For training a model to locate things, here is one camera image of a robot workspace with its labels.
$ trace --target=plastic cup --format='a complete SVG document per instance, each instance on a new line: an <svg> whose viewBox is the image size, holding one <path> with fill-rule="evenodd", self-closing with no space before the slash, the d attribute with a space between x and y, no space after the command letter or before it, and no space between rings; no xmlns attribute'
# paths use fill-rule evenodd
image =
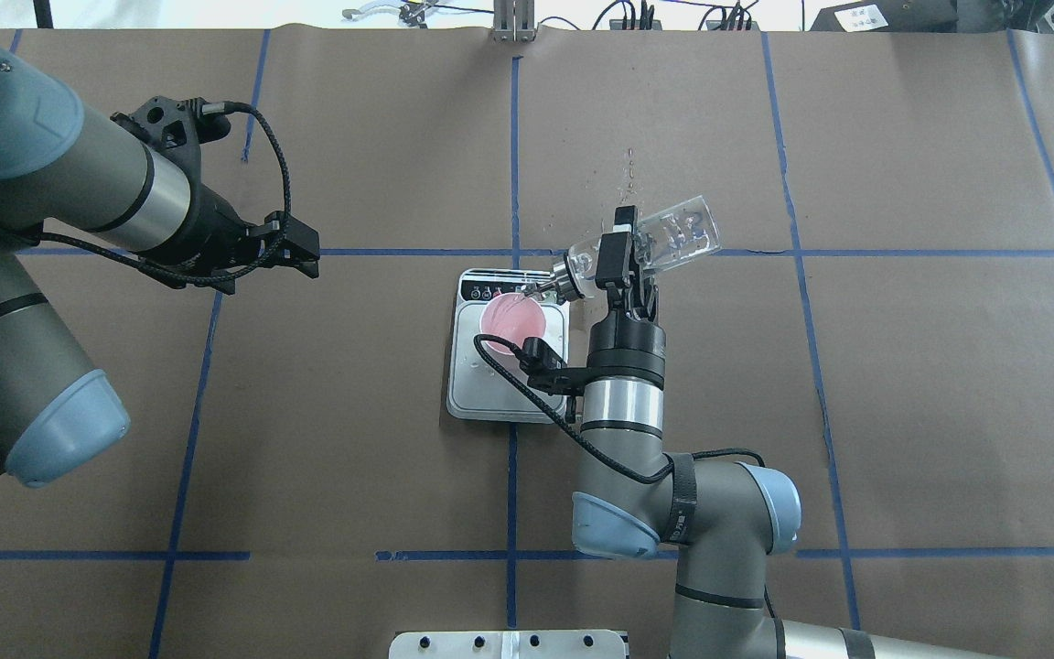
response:
<svg viewBox="0 0 1054 659"><path fill-rule="evenodd" d="M486 309L482 310L482 317L477 321L477 330L523 346L527 336L543 336L547 330L547 316L544 316L544 308L532 297L523 293L503 293L486 303ZM492 342L485 345L499 354L511 354L506 346Z"/></svg>

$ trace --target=metal plate with holes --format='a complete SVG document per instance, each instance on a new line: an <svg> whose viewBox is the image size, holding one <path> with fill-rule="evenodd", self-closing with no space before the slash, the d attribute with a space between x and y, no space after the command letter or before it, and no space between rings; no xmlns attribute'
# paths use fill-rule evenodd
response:
<svg viewBox="0 0 1054 659"><path fill-rule="evenodd" d="M610 629L405 633L389 659L627 659L627 639Z"/></svg>
<svg viewBox="0 0 1054 659"><path fill-rule="evenodd" d="M551 422L522 393L507 384L487 366L474 350L473 337L486 303L495 295L514 292L528 280L545 280L548 274L526 270L468 270L457 279L454 302L454 327L450 360L450 384L447 388L447 409L457 419L481 421L515 421L523 423ZM568 358L568 306L544 302L547 330L544 341L563 358ZM510 356L501 358L507 370L520 380L526 376ZM562 396L544 396L557 412L564 412Z"/></svg>

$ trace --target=label sticker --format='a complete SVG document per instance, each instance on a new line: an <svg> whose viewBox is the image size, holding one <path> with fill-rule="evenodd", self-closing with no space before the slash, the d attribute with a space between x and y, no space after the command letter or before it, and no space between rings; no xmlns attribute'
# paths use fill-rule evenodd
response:
<svg viewBox="0 0 1054 659"><path fill-rule="evenodd" d="M890 21L885 20L884 14L875 4L841 9L833 12L833 14L836 16L836 20L840 21L840 26L844 28L844 32L865 32L890 25Z"/></svg>

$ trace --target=scale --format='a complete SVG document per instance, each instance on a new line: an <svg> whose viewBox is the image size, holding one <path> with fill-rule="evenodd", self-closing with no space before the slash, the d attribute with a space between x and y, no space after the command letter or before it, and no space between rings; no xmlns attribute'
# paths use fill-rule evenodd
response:
<svg viewBox="0 0 1054 659"><path fill-rule="evenodd" d="M447 409L457 419L481 421L514 421L520 423L551 423L521 392L515 391L502 375L482 361L474 350L477 323L487 303L503 293L514 293L524 284L543 284L551 272L538 270L484 270L472 268L457 278L454 299L453 342L450 350L450 383L447 386ZM555 293L544 295L544 317L547 330L544 341L564 360L568 358L568 305L557 304ZM526 383L518 360L487 349L499 363ZM557 412L565 412L564 396L547 396L544 401Z"/></svg>

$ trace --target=metal bracket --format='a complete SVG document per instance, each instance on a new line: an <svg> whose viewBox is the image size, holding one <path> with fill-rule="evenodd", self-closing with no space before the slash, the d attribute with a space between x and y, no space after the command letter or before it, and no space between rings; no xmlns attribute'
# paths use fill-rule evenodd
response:
<svg viewBox="0 0 1054 659"><path fill-rule="evenodd" d="M405 633L389 659L627 659L627 635L609 629Z"/></svg>
<svg viewBox="0 0 1054 659"><path fill-rule="evenodd" d="M494 41L535 41L535 0L494 0Z"/></svg>

